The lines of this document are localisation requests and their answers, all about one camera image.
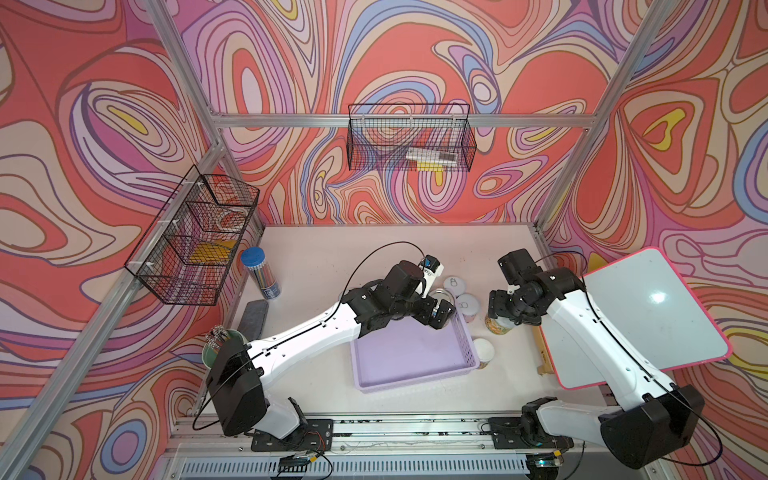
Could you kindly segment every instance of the yellow item in basket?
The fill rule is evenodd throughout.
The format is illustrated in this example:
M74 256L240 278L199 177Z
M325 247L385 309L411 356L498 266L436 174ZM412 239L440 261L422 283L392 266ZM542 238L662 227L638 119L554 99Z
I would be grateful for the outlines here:
M226 262L237 240L217 240L216 243L201 243L195 247L190 263Z
M441 164L434 164L429 161L417 161L416 162L416 170L420 172L442 172L443 171L443 165Z

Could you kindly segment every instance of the psychedelic wallpaper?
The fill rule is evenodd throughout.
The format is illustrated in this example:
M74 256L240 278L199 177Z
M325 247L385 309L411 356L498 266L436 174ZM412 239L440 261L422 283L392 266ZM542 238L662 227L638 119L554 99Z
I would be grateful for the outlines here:
M475 129L476 135L481 129ZM232 128L265 223L530 222L580 128L495 128L469 172L350 171L346 129Z
M674 373L704 394L726 446L710 467L677 467L684 478L768 478L767 85L765 2L681 2L546 229L590 268L660 247L733 344ZM706 427L692 445L677 459L717 453Z
M0 442L207 147L136 2L0 2ZM25 478L146 477L239 278L216 308L140 291Z
M255 2L171 11L215 111L346 113L464 101L472 112L596 108L644 0ZM234 128L267 223L533 221L581 129L477 128L469 174L349 172L346 129Z

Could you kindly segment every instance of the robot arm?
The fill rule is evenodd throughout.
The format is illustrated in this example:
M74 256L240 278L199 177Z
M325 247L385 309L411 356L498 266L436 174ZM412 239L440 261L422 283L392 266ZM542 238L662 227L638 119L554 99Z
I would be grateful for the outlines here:
M428 295L442 270L429 255L418 266L403 260L383 280L351 289L325 312L286 332L245 346L235 339L224 343L206 378L224 435L254 426L278 439L289 435L299 425L300 413L291 402L273 399L264 390L304 359L405 316L434 329L445 326L455 307Z
M608 447L631 468L688 444L696 414L703 408L700 393L693 386L678 388L638 352L573 272L567 268L542 271L527 250L508 253L499 259L499 266L511 293L492 291L488 315L518 325L541 325L541 316L548 314L589 357L619 404L582 406L552 397L529 403L523 408L522 424L532 442L546 435L587 440Z

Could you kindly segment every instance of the clear plastic container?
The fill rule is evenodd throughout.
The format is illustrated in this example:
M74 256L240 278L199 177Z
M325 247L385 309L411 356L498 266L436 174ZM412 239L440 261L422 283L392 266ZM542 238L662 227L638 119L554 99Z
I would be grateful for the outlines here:
M256 280L265 299L272 300L280 295L280 285L275 279L270 265L266 262L264 250L259 247L246 249L240 255L240 261Z

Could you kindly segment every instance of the blue lid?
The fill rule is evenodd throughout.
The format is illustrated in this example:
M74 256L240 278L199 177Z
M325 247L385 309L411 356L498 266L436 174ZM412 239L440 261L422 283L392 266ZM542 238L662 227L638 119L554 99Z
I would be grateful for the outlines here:
M259 266L264 261L264 250L259 247L251 247L243 250L240 255L240 261L245 266Z

